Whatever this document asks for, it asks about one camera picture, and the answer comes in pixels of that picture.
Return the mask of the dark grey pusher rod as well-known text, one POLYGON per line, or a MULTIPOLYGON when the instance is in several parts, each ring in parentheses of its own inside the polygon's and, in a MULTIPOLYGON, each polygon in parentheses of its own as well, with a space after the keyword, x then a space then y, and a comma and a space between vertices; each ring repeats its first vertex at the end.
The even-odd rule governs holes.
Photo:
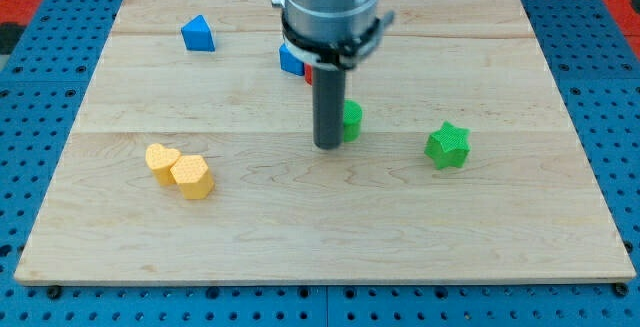
POLYGON ((338 148, 343 141, 346 73, 312 68, 313 141, 323 150, 338 148))

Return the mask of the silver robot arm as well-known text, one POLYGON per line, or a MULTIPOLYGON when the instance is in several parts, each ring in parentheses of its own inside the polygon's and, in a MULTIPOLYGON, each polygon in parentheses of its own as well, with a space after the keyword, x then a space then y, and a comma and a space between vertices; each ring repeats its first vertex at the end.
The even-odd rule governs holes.
POLYGON ((379 0, 272 0, 281 9, 284 44, 312 68, 313 142, 323 150, 343 142, 347 73, 379 46, 394 22, 377 14, 379 0))

